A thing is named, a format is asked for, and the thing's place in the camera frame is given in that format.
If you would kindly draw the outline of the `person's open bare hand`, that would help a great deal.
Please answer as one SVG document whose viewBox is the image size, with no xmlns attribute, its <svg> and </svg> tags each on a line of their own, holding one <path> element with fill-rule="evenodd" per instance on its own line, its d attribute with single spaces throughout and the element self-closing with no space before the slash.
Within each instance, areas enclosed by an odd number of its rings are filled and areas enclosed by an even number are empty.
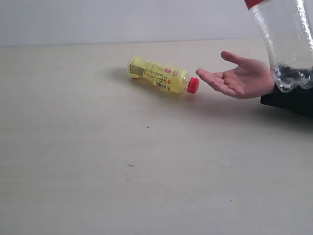
<svg viewBox="0 0 313 235">
<path fill-rule="evenodd" d="M 228 51 L 222 51 L 221 57 L 237 67 L 224 72 L 196 70 L 199 78 L 215 91 L 236 99 L 257 98 L 273 92 L 275 83 L 265 63 Z"/>
</svg>

